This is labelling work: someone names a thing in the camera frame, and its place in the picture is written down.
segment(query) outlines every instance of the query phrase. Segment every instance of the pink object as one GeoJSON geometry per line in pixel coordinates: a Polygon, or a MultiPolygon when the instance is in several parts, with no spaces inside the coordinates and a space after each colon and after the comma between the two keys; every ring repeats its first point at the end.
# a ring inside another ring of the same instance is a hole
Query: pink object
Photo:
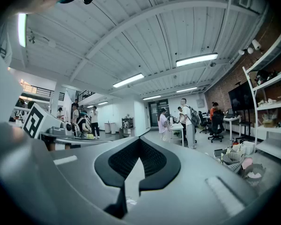
{"type": "Polygon", "coordinates": [[[243,169],[246,169],[248,166],[253,164],[253,158],[251,157],[246,157],[242,163],[243,169]]]}

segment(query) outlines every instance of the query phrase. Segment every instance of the woman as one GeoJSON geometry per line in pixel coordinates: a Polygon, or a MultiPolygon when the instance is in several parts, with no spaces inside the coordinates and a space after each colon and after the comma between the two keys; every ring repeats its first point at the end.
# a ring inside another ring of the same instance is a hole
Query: woman
{"type": "Polygon", "coordinates": [[[212,103],[212,108],[210,109],[210,120],[212,120],[212,116],[214,115],[214,112],[218,110],[217,106],[219,104],[217,102],[212,103]]]}
{"type": "Polygon", "coordinates": [[[79,117],[76,120],[76,123],[77,123],[77,125],[79,127],[79,130],[81,132],[81,138],[86,138],[86,133],[87,132],[90,133],[90,130],[87,129],[87,127],[85,125],[86,124],[86,119],[85,119],[86,115],[87,114],[85,112],[81,112],[79,117]]]}
{"type": "Polygon", "coordinates": [[[157,117],[157,123],[160,133],[160,139],[165,142],[170,142],[169,140],[169,123],[165,117],[165,109],[162,108],[157,117]]]}

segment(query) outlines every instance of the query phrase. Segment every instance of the railing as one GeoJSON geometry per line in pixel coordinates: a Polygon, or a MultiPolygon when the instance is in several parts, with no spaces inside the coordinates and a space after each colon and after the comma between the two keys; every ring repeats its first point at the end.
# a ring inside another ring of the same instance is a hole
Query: railing
{"type": "Polygon", "coordinates": [[[89,96],[95,94],[94,92],[91,92],[91,91],[84,91],[83,93],[81,94],[78,94],[78,102],[82,101],[83,99],[85,98],[88,98],[89,96]]]}
{"type": "MultiPolygon", "coordinates": [[[[54,91],[45,89],[45,88],[40,88],[28,84],[21,83],[21,86],[23,87],[24,92],[29,92],[29,93],[34,93],[34,94],[39,94],[39,95],[44,95],[48,97],[53,97],[54,96],[54,91]]],[[[63,101],[65,97],[65,94],[63,92],[59,93],[59,101],[63,101]]]]}

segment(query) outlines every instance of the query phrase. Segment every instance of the backpack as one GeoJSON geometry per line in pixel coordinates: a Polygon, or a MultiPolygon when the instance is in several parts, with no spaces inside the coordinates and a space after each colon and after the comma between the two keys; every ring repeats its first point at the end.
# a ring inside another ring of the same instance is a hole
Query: backpack
{"type": "Polygon", "coordinates": [[[198,116],[198,113],[196,110],[194,110],[192,107],[189,105],[185,105],[191,110],[191,118],[188,118],[193,125],[197,126],[200,123],[200,118],[198,116]]]}

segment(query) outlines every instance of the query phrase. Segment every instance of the fluorescent light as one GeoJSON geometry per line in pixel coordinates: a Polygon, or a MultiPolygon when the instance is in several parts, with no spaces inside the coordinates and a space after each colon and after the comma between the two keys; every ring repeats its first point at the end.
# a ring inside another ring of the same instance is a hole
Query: fluorescent light
{"type": "Polygon", "coordinates": [[[144,98],[143,100],[149,100],[149,99],[154,99],[154,98],[160,98],[161,96],[155,96],[155,97],[148,97],[148,98],[144,98]]]}
{"type": "Polygon", "coordinates": [[[187,64],[191,64],[191,63],[195,63],[195,62],[213,60],[213,59],[216,59],[217,56],[218,56],[218,54],[216,52],[210,53],[210,54],[199,55],[199,56],[195,56],[192,58],[177,60],[176,65],[177,65],[177,67],[179,67],[179,66],[183,66],[183,65],[187,65],[187,64]]]}
{"type": "Polygon", "coordinates": [[[125,79],[125,80],[123,80],[121,82],[118,82],[118,83],[114,84],[113,86],[115,88],[118,88],[118,87],[123,86],[123,85],[125,85],[127,83],[131,83],[133,81],[139,80],[139,79],[141,79],[143,77],[144,77],[144,75],[140,73],[140,74],[137,74],[137,75],[135,75],[133,77],[127,78],[127,79],[125,79]]]}
{"type": "Polygon", "coordinates": [[[18,36],[19,43],[22,47],[26,47],[26,22],[27,15],[20,13],[18,16],[18,36]]]}
{"type": "Polygon", "coordinates": [[[197,89],[198,87],[195,87],[195,88],[187,88],[187,89],[183,89],[183,90],[178,90],[176,92],[185,92],[185,91],[189,91],[189,90],[194,90],[194,89],[197,89]]]}

